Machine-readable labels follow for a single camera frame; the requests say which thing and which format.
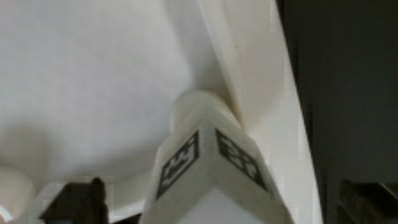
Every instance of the white ceiling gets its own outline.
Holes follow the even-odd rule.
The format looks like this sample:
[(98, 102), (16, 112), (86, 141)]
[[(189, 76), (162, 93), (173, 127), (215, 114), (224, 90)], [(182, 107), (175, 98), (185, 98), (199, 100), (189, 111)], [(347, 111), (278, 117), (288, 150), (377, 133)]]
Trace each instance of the white ceiling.
[(0, 164), (40, 186), (151, 167), (198, 88), (228, 96), (196, 0), (0, 2)]

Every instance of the white surface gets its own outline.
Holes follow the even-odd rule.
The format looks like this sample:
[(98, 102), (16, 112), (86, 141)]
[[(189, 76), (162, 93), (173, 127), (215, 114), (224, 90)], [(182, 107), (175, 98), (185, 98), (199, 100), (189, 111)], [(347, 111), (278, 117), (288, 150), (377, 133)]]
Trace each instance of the white surface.
[(151, 171), (107, 184), (109, 222), (114, 223), (143, 212)]
[(40, 188), (153, 165), (182, 93), (224, 81), (194, 0), (0, 3), (0, 164)]
[(320, 200), (274, 0), (201, 0), (240, 123), (263, 153), (297, 224), (320, 224)]
[(24, 213), (34, 199), (34, 183), (27, 175), (0, 166), (0, 220), (9, 222)]
[(235, 200), (219, 188), (212, 189), (210, 193), (201, 198), (194, 209), (196, 210), (187, 213), (178, 223), (265, 224), (253, 213), (242, 209)]

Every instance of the dark object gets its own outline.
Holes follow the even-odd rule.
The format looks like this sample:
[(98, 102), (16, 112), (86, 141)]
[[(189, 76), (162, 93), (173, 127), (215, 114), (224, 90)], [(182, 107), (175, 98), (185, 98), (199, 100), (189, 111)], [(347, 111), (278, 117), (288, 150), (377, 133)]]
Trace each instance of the dark object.
[(356, 224), (342, 206), (338, 206), (338, 224)]
[(130, 217), (128, 219), (121, 220), (116, 224), (139, 224), (141, 221), (141, 214)]
[(105, 205), (105, 184), (100, 178), (93, 182), (70, 183), (41, 215), (47, 224), (109, 224)]
[(356, 223), (398, 224), (398, 198), (388, 186), (397, 185), (342, 182), (342, 208)]

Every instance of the white wall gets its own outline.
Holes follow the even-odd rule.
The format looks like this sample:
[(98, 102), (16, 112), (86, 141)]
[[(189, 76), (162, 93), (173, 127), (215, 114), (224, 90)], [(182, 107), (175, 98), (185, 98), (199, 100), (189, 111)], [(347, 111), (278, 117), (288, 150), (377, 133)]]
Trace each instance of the white wall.
[(4, 0), (0, 164), (48, 179), (151, 167), (182, 93), (226, 96), (196, 1)]

